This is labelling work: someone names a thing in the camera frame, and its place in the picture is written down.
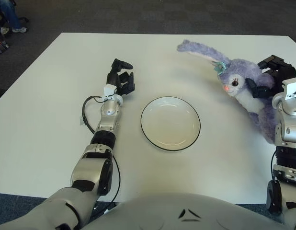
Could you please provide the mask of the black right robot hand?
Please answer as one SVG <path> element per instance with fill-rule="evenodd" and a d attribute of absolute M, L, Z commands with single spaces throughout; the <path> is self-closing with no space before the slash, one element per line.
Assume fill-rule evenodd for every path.
<path fill-rule="evenodd" d="M 296 69 L 284 59 L 271 55 L 258 63 L 260 72 L 255 79 L 246 78 L 245 82 L 253 98 L 269 98 L 283 92 L 283 81 L 296 78 Z"/>

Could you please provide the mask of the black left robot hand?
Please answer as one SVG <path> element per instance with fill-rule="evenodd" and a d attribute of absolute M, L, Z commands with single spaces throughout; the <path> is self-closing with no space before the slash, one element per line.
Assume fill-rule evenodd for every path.
<path fill-rule="evenodd" d="M 123 69 L 131 70 L 133 66 L 127 62 L 114 59 L 111 70 L 107 75 L 106 83 L 116 86 L 116 94 L 117 95 L 127 95 L 135 90 L 134 83 L 134 73 L 131 72 L 123 72 L 119 74 L 119 72 Z"/>

